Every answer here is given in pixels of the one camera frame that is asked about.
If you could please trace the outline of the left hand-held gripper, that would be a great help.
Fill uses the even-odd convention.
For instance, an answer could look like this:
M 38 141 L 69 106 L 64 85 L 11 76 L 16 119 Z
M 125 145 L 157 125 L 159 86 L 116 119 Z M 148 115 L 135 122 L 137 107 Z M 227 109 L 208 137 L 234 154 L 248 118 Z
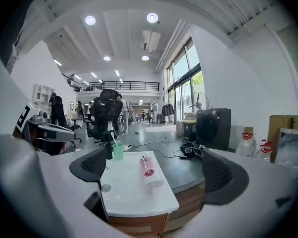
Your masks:
M 23 109 L 13 136 L 22 139 L 31 139 L 31 134 L 36 130 L 37 139 L 42 139 L 48 142 L 70 142 L 75 140 L 75 133 L 67 128 L 46 123 L 48 114 L 43 111 L 32 100 Z

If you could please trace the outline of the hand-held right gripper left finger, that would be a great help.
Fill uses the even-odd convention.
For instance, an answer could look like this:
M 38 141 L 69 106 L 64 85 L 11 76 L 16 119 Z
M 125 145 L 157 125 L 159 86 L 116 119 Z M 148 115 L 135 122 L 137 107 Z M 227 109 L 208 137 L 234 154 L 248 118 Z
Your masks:
M 105 212 L 105 153 L 100 147 L 51 156 L 0 135 L 0 189 L 28 238 L 129 238 Z

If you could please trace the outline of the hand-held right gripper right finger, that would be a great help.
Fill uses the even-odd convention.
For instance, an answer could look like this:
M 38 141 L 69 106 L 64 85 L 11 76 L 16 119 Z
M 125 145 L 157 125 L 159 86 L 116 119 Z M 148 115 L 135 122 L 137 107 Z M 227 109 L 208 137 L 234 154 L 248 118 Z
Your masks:
M 285 167 L 205 149 L 163 170 L 176 192 L 205 184 L 200 212 L 174 238 L 298 238 L 298 180 Z

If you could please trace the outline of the clear pink bottle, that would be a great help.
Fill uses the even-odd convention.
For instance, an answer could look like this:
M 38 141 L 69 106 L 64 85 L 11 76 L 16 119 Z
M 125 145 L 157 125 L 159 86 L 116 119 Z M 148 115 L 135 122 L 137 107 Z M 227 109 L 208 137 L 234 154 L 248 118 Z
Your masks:
M 140 158 L 140 174 L 142 185 L 147 190 L 155 190 L 164 186 L 164 179 L 160 173 L 160 167 L 154 157 L 143 155 Z

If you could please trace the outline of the green cup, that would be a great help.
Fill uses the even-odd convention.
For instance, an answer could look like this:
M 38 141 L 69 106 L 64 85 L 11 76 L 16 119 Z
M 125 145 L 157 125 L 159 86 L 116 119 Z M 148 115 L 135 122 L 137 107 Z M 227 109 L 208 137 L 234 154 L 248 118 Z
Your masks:
M 125 145 L 124 144 L 114 144 L 112 146 L 113 148 L 113 154 L 114 154 L 114 158 L 116 160 L 122 160 L 124 157 L 124 150 L 125 150 Z

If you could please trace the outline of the white washbasin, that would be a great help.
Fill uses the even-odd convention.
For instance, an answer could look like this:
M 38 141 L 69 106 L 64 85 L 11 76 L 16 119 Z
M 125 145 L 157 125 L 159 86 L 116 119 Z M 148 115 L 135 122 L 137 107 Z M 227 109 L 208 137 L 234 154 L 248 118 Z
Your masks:
M 140 158 L 148 155 L 156 159 L 153 151 L 125 153 L 122 160 L 115 158 L 106 162 L 101 184 L 111 185 L 108 193 L 102 192 L 109 216 L 122 218 L 151 217 L 171 213 L 179 203 L 160 167 L 164 186 L 147 190 L 142 185 Z

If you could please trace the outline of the clear water jug red cap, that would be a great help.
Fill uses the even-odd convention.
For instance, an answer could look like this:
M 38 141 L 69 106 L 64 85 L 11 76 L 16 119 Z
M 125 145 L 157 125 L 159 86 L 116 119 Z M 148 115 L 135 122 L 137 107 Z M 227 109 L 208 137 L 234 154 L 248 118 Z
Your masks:
M 262 143 L 260 145 L 260 149 L 256 152 L 255 158 L 262 159 L 267 162 L 271 162 L 271 154 L 272 154 L 272 142 L 267 141 L 266 139 L 262 139 Z
M 236 154 L 246 157 L 254 157 L 256 151 L 256 139 L 254 133 L 244 132 L 242 133 L 242 140 L 239 142 Z

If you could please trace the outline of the heap of spare grippers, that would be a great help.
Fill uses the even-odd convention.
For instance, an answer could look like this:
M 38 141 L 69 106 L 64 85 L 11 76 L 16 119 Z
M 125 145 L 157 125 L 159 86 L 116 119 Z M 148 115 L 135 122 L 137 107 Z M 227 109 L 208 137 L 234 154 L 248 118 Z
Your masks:
M 204 145 L 195 144 L 195 142 L 186 142 L 180 146 L 180 151 L 187 159 L 192 159 L 194 156 L 203 158 Z

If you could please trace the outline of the black washing machine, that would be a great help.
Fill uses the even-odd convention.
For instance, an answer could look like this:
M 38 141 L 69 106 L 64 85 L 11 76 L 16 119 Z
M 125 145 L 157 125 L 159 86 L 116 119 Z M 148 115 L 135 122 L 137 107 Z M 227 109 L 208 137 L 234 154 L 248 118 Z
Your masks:
M 196 113 L 196 144 L 226 151 L 229 147 L 231 109 L 211 108 Z

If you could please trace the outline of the black mesh office chair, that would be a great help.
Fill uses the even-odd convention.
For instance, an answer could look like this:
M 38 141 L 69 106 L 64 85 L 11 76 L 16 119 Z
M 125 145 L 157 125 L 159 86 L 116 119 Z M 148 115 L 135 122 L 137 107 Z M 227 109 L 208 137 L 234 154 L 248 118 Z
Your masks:
M 114 139 L 120 133 L 118 119 L 123 103 L 118 100 L 119 93 L 115 90 L 105 89 L 96 97 L 92 106 L 92 115 L 94 121 L 86 122 L 87 135 L 90 138 L 95 138 L 106 141 L 105 134 L 113 131 Z

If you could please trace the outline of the black bin yellow lid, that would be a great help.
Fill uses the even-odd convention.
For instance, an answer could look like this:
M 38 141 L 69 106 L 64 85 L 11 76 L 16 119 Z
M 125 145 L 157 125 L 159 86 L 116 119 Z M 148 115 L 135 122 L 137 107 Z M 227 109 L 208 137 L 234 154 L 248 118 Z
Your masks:
M 196 121 L 195 120 L 185 120 L 184 125 L 184 139 L 189 141 L 196 140 Z

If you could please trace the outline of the pale floor rug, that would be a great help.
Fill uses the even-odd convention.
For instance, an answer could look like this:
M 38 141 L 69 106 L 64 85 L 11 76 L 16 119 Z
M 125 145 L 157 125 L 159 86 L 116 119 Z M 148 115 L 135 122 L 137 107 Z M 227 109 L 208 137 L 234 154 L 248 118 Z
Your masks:
M 170 125 L 170 126 L 160 126 L 160 127 L 146 127 L 145 131 L 147 133 L 157 133 L 157 132 L 176 132 L 176 125 Z

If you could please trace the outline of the black standing fan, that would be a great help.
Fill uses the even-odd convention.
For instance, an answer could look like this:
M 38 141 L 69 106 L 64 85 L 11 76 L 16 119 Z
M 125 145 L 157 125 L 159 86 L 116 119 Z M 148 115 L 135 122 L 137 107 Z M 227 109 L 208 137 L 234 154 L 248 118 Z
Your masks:
M 186 108 L 189 112 L 196 112 L 198 110 L 206 110 L 209 108 L 209 99 L 202 92 L 193 92 L 186 99 Z

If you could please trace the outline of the wooden vanity cabinet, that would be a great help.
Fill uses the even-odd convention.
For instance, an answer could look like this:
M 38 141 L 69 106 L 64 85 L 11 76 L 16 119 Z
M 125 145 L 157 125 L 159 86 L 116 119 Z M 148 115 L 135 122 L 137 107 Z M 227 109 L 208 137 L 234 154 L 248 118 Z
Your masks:
M 137 238 L 156 236 L 175 231 L 191 221 L 202 209 L 205 183 L 175 194 L 179 208 L 172 213 L 152 217 L 109 217 L 110 224 L 120 231 Z

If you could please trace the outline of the clothes rack with dark clothes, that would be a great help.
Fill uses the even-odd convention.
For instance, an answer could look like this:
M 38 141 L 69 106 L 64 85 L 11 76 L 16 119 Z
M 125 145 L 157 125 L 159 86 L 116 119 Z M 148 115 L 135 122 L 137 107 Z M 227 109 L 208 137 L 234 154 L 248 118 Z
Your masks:
M 175 110 L 173 105 L 168 102 L 162 106 L 162 116 L 166 123 L 173 123 Z

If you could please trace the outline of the black balcony railing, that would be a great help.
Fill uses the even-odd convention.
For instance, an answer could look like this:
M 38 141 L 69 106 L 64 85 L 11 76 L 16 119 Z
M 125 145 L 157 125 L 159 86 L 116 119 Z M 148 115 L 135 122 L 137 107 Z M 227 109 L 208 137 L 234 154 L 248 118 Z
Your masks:
M 145 81 L 98 81 L 91 83 L 77 83 L 73 81 L 71 87 L 77 91 L 97 91 L 104 89 L 112 90 L 144 90 L 144 91 L 159 91 L 159 82 L 145 82 Z

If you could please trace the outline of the white ceiling air conditioner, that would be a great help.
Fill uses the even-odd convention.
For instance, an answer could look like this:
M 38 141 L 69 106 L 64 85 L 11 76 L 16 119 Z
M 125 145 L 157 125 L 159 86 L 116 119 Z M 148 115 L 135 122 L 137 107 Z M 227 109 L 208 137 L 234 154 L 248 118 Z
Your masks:
M 151 30 L 142 31 L 142 50 L 151 53 L 156 51 L 161 34 Z

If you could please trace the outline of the white wall shelf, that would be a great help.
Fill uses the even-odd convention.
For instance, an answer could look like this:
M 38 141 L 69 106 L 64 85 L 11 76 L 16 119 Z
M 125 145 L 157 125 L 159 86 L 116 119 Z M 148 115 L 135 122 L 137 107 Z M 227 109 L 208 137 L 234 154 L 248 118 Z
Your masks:
M 48 103 L 51 98 L 51 94 L 53 92 L 54 92 L 53 88 L 36 83 L 36 84 L 34 84 L 32 100 L 42 110 L 48 111 L 50 109 L 48 106 Z

